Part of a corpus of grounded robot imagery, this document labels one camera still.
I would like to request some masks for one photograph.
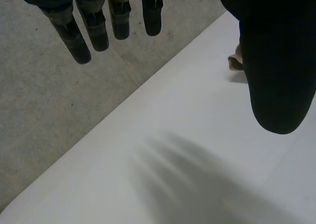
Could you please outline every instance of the finger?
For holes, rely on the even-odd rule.
[[[277,134],[303,121],[316,90],[316,3],[269,20],[240,22],[240,44],[257,121]]]
[[[96,51],[105,51],[109,47],[105,17],[102,11],[104,2],[105,0],[76,0],[92,46]]]
[[[79,64],[88,63],[91,54],[74,19],[72,3],[65,7],[41,10],[49,18],[75,61]]]
[[[156,36],[161,31],[163,0],[142,0],[142,3],[146,32],[149,36]]]
[[[109,0],[109,8],[115,38],[118,40],[127,39],[131,12],[129,0]]]

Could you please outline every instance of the black glove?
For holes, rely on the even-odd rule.
[[[73,0],[24,0],[38,6],[49,18],[60,38],[65,43],[76,62],[88,63],[90,51],[73,17]],[[118,40],[129,36],[129,0],[108,0],[114,35]],[[142,0],[146,32],[155,36],[161,31],[162,0]],[[102,6],[105,0],[76,0],[93,48],[105,51],[109,39],[105,27]]]
[[[243,69],[254,115],[288,134],[316,90],[316,0],[221,0],[239,21]]]

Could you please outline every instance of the glove finger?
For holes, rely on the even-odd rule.
[[[102,11],[104,2],[105,0],[76,0],[92,46],[96,51],[105,51],[109,47],[105,17]]]
[[[161,31],[163,0],[142,0],[142,3],[146,32],[149,36],[156,36]]]
[[[72,3],[69,6],[41,10],[49,18],[75,61],[79,64],[88,63],[91,54],[74,19]]]
[[[118,40],[125,40],[129,36],[130,0],[109,0],[112,28]]]

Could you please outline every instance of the concrete floor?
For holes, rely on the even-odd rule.
[[[49,20],[22,0],[0,0],[0,212],[21,191],[225,10],[219,0],[164,0],[162,32],[145,33],[132,0],[131,35],[78,65]]]

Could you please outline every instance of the white surface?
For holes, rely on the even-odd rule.
[[[243,75],[228,70],[238,38],[225,13],[22,192],[0,224],[237,223],[222,213],[315,223],[316,108],[289,135],[261,128],[247,84],[236,82]],[[164,221],[151,213],[158,207]]]

